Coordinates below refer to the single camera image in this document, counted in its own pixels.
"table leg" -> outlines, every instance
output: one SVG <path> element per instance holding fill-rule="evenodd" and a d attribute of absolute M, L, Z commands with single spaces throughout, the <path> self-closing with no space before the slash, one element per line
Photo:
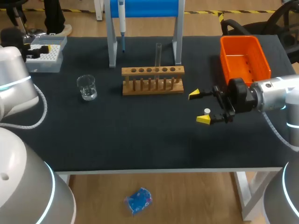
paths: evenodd
<path fill-rule="evenodd" d="M 250 183 L 245 172 L 234 172 L 244 221 L 253 221 L 262 211 L 265 188 L 277 172 L 257 172 Z"/>
<path fill-rule="evenodd" d="M 67 184 L 69 185 L 70 182 L 70 176 L 71 175 L 67 175 L 67 174 L 61 174 L 59 175 L 59 177 Z"/>

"shoe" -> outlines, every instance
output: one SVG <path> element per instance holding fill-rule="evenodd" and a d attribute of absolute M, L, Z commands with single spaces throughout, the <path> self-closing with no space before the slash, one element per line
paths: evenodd
<path fill-rule="evenodd" d="M 70 24 L 65 24 L 63 31 L 59 34 L 55 34 L 55 36 L 68 36 L 68 35 L 71 34 L 71 32 L 72 32 L 71 25 Z"/>

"small white cap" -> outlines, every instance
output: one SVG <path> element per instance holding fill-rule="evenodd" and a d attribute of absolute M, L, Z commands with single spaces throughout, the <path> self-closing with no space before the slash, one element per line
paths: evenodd
<path fill-rule="evenodd" d="M 209 115 L 210 112 L 211 112 L 211 110 L 210 110 L 209 108 L 206 108 L 206 109 L 204 110 L 204 114 L 205 114 L 205 115 Z"/>

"wooden test tube rack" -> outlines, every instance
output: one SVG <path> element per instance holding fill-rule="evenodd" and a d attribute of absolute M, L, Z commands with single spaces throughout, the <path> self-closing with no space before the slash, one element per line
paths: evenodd
<path fill-rule="evenodd" d="M 183 66 L 122 68 L 121 75 L 125 77 L 125 81 L 122 83 L 122 94 L 126 96 L 183 93 L 184 87 L 181 77 L 184 74 Z M 151 77 L 130 80 L 130 76 Z M 154 76 L 170 76 L 170 78 L 155 79 Z"/>

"black mat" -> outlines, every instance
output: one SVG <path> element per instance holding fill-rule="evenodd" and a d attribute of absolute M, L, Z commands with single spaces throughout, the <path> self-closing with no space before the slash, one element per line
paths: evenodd
<path fill-rule="evenodd" d="M 259 36 L 273 77 L 294 74 L 276 36 Z M 163 44 L 161 65 L 173 65 L 171 38 L 127 38 L 117 68 L 108 68 L 106 38 L 68 38 L 58 74 L 32 74 L 44 92 L 49 113 L 34 130 L 13 130 L 55 171 L 281 167 L 294 156 L 258 112 L 237 115 L 230 124 L 195 122 L 205 108 L 220 112 L 213 97 L 188 101 L 222 75 L 220 37 L 184 37 L 184 94 L 121 95 L 121 67 L 153 66 L 155 45 Z M 98 97 L 82 102 L 77 77 L 96 77 Z M 33 124 L 42 104 L 4 120 Z M 285 111 L 269 117 L 287 138 Z"/>

